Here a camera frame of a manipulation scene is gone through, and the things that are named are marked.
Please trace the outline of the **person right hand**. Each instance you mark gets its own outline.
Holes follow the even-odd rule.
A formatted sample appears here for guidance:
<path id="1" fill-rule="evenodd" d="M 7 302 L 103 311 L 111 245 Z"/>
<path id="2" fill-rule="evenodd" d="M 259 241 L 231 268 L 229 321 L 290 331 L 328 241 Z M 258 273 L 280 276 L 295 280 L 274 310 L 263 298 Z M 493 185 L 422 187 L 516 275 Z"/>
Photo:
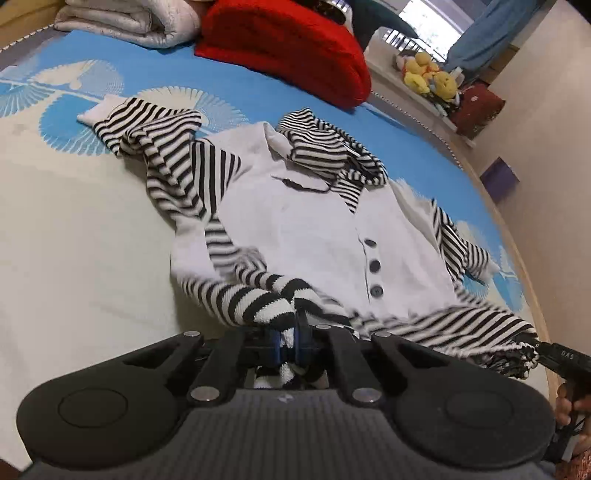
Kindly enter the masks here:
<path id="1" fill-rule="evenodd" d="M 558 465 L 555 474 L 556 479 L 586 480 L 590 478 L 590 406 L 589 395 L 572 402 L 569 399 L 569 389 L 566 383 L 562 384 L 557 390 L 555 418 L 559 425 L 567 426 L 570 424 L 572 411 L 585 414 L 586 418 L 573 451 L 573 458 L 567 463 Z"/>

